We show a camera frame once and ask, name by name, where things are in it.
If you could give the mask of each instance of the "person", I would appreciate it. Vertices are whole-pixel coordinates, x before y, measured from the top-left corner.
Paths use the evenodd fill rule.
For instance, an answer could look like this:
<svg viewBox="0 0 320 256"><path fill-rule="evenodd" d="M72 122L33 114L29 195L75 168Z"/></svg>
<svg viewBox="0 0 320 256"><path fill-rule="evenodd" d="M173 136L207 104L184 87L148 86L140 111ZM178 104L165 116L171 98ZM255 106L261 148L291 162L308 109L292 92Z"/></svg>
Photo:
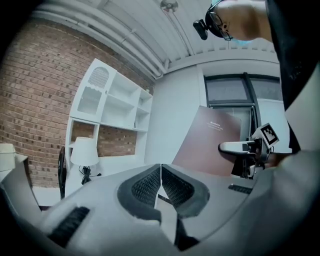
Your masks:
<svg viewBox="0 0 320 256"><path fill-rule="evenodd" d="M319 61L319 47L311 40L319 29L313 2L283 0L213 0L208 12L210 31L226 41L263 38L274 44L279 64L284 110L299 95ZM289 126L289 147L300 150ZM274 167L290 154L273 153L267 167Z"/></svg>

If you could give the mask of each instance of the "white wall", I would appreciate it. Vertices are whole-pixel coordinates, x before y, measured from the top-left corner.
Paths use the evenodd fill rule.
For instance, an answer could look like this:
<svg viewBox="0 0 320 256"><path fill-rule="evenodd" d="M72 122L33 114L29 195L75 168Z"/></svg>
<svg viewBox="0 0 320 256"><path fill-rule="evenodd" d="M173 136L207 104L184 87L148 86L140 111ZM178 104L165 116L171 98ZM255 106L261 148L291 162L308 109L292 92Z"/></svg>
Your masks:
<svg viewBox="0 0 320 256"><path fill-rule="evenodd" d="M201 102L196 66L187 67L157 80L150 115L144 161L171 164L187 135Z"/></svg>
<svg viewBox="0 0 320 256"><path fill-rule="evenodd" d="M291 153L289 148L289 125L285 117L285 107L283 101L258 98L261 124L270 123L279 138L279 142L274 145L274 152Z"/></svg>

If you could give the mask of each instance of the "white cabinet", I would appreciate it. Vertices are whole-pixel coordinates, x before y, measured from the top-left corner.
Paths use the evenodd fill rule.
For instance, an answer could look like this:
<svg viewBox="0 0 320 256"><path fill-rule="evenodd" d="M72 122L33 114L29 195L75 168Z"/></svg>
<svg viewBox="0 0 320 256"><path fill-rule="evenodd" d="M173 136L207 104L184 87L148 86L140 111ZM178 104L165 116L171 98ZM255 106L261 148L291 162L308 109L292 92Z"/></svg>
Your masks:
<svg viewBox="0 0 320 256"><path fill-rule="evenodd" d="M75 94L67 125L65 150L71 168L71 141L74 121L94 125L98 141L100 125L136 131L135 155L144 159L152 95L114 68L94 59Z"/></svg>

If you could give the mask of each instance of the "black camera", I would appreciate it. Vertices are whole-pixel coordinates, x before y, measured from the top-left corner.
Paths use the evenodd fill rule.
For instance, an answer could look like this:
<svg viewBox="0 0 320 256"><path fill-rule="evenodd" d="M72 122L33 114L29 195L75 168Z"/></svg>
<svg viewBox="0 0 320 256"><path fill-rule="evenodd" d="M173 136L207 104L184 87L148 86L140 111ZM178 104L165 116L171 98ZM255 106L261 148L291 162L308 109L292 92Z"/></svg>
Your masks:
<svg viewBox="0 0 320 256"><path fill-rule="evenodd" d="M208 38L208 28L206 23L204 22L203 19L196 20L193 23L193 27L195 30L198 32L199 36L201 37L202 40L207 40Z"/></svg>

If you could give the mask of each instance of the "white ceiling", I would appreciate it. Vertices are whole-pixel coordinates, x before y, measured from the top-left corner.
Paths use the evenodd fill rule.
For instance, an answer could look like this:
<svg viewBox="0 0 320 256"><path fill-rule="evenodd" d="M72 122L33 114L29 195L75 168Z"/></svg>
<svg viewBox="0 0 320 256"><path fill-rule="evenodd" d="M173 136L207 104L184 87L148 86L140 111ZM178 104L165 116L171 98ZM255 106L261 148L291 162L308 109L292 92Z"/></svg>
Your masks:
<svg viewBox="0 0 320 256"><path fill-rule="evenodd" d="M174 13L163 11L160 2L48 0L33 16L94 37L155 79L181 68L217 60L278 62L273 44L264 39L242 47L212 34L206 41L201 40L193 22L204 19L211 0L177 0L178 9Z"/></svg>

